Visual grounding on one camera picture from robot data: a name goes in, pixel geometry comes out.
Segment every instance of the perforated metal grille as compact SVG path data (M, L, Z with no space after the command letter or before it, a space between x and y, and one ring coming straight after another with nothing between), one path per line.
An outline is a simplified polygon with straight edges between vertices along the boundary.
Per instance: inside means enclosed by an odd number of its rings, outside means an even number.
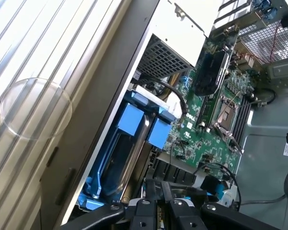
M239 36L242 36L242 35L244 35L246 33L249 33L249 32L251 32L251 31L253 31L255 29L257 29L257 26L255 24L254 25L250 25L250 26L240 30L239 31Z
M155 35L150 39L138 66L141 73L158 78L188 69L191 66Z
M280 26L280 22L246 35L241 40L262 64L288 58L288 29Z

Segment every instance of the green circuit board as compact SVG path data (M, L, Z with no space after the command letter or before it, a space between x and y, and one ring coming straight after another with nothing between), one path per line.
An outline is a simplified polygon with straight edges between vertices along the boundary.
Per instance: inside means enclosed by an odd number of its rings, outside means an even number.
M203 102L204 100L207 100L207 98L196 96L191 88L192 81L196 78L196 70L189 71L186 77L188 77L186 82L179 83L177 88L186 100L188 113L182 122L177 122L172 125L172 129L164 147L165 151L170 154L171 146L174 142L176 143L176 140L185 140L188 142L188 145L184 146L184 151L180 144L175 144L172 153L173 158L183 156L183 158L180 159L181 161L197 168L200 162L205 163L204 158L209 157L210 162L221 163L235 173L239 164L240 154L230 150L228 144L223 141L213 129L207 131L206 129L198 127L198 117ZM240 104L242 99L242 97L235 97L235 94L224 86L219 92L210 96L210 102L205 103L205 106L210 105L215 108L216 112L211 111L211 113L218 114L217 111L221 110L219 98L222 95L228 99L234 98L233 102L237 105ZM207 113L205 116L213 117L213 114ZM222 177L222 172L217 169L211 169L209 173L218 178Z

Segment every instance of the screw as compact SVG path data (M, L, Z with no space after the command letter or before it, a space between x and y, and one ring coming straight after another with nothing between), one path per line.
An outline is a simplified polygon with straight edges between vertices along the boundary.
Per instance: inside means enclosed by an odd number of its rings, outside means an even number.
M176 204L176 205L182 205L182 202L179 201L179 200L174 200L174 204Z
M212 210L212 211L216 211L216 207L213 205L207 205L207 209Z
M149 204L150 204L150 201L149 201L149 200L144 200L144 201L142 201L142 204L144 204L144 205L149 205Z
M119 210L119 206L117 205L111 205L111 210Z

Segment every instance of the motherboard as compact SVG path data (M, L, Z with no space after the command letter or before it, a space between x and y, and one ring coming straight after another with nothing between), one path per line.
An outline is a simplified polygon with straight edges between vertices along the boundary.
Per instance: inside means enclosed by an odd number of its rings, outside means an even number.
M172 125L164 150L171 158L194 167L218 162L236 173L242 152L230 144L231 131L246 92L252 91L247 75L231 71L222 87L214 94L199 97L192 90L200 65L180 78L177 89L183 95L188 113ZM222 178L220 170L205 168L207 173Z

